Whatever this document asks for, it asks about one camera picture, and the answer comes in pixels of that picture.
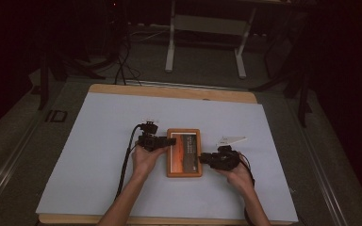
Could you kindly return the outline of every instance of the gray floor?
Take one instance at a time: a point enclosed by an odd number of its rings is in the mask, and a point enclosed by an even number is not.
[[[143,40],[145,36],[131,38]],[[208,48],[181,38],[185,37],[179,35],[172,73],[164,72],[165,36],[133,41],[127,60],[132,70],[125,70],[125,76],[136,76],[138,70],[144,86],[240,91],[269,80],[263,62],[267,47],[264,39],[249,39],[243,53],[248,78],[240,80],[232,48]],[[26,94],[0,121],[0,172],[7,173],[7,177],[0,178],[4,182],[0,186],[4,188],[0,189],[0,225],[37,222],[35,209],[89,86],[113,82],[117,69],[118,65],[114,65],[98,71],[107,77],[106,81],[93,81],[76,72],[66,82],[51,81],[51,99],[43,111],[37,110],[39,96]],[[38,76],[39,72],[30,74],[36,84]],[[127,84],[139,83],[129,79]],[[303,221],[306,225],[362,225],[362,188],[315,93],[310,92],[308,103],[312,113],[306,114],[307,128],[303,128],[296,116],[298,98],[285,99],[284,86],[256,93],[256,97],[264,106],[292,199],[301,216],[301,222],[293,225],[304,225]],[[44,122],[50,109],[68,111],[69,116],[63,123]],[[17,158],[16,164],[5,165],[11,154]]]

